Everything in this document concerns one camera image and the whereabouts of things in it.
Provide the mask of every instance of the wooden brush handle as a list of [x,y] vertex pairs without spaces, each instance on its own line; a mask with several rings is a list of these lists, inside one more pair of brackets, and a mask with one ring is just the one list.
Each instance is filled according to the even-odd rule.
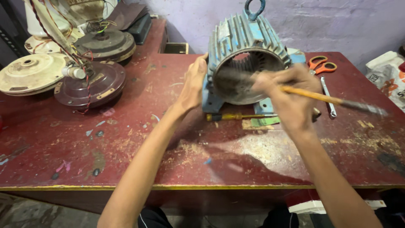
[[288,93],[295,93],[304,97],[310,97],[316,100],[336,104],[336,105],[341,105],[343,103],[343,100],[340,98],[336,97],[330,97],[326,96],[317,92],[311,92],[305,89],[299,89],[299,88],[294,88],[292,86],[280,86],[280,90]]

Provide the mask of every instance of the black pants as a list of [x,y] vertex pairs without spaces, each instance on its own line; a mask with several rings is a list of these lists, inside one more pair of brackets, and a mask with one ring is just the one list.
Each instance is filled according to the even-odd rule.
[[[297,214],[290,213],[287,207],[276,208],[269,212],[260,228],[298,228]],[[173,228],[164,212],[158,207],[145,207],[138,217],[139,228]]]

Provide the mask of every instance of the hand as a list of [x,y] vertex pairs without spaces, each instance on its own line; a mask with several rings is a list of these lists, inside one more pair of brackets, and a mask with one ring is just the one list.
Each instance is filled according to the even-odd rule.
[[299,137],[304,132],[315,132],[312,125],[312,111],[316,100],[282,92],[278,85],[286,83],[295,88],[319,93],[322,88],[319,79],[312,76],[308,68],[302,64],[294,64],[293,67],[283,71],[264,71],[257,75],[252,89],[263,91],[271,98],[284,130],[294,140],[294,137]]
[[188,67],[184,74],[184,87],[177,100],[178,104],[185,110],[198,107],[202,102],[202,90],[205,74],[207,73],[208,53],[200,56]]

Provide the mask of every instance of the floor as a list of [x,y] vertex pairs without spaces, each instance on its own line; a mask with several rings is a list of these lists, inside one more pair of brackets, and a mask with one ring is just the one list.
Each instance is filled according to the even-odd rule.
[[[0,228],[95,228],[100,217],[32,200],[16,199],[11,204],[11,208],[0,216]],[[168,216],[168,220],[174,228],[257,228],[266,216]],[[309,215],[299,215],[299,219],[300,228],[313,228]]]

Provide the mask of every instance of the purple wall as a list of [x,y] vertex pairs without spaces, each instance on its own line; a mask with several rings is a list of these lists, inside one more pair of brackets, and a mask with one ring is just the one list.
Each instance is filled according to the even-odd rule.
[[[172,42],[207,51],[219,21],[241,13],[244,0],[142,0],[168,21]],[[254,0],[252,9],[260,2]],[[305,52],[342,52],[365,73],[365,64],[396,51],[405,39],[405,0],[267,0],[263,12],[281,41]]]

